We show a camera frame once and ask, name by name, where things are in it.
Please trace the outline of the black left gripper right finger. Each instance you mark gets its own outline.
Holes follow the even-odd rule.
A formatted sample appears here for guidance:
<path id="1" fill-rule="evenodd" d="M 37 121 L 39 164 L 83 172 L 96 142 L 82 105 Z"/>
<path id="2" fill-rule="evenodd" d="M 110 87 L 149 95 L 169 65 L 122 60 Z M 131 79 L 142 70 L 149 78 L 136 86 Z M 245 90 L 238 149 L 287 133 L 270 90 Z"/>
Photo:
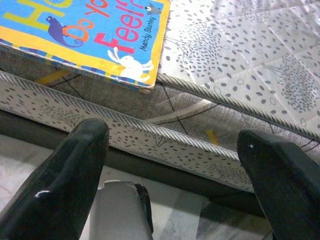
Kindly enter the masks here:
<path id="1" fill-rule="evenodd" d="M 320 238 L 320 167 L 296 144 L 258 129 L 238 134 L 239 161 L 275 240 Z"/>

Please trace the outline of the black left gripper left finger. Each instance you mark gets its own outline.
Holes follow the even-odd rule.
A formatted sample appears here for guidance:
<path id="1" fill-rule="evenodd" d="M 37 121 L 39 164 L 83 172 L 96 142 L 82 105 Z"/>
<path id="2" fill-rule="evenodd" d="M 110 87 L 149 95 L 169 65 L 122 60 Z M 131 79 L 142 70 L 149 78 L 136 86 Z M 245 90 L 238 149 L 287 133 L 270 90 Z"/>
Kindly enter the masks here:
<path id="1" fill-rule="evenodd" d="M 78 240 L 109 147 L 100 119 L 79 123 L 24 181 L 0 213 L 3 240 Z"/>

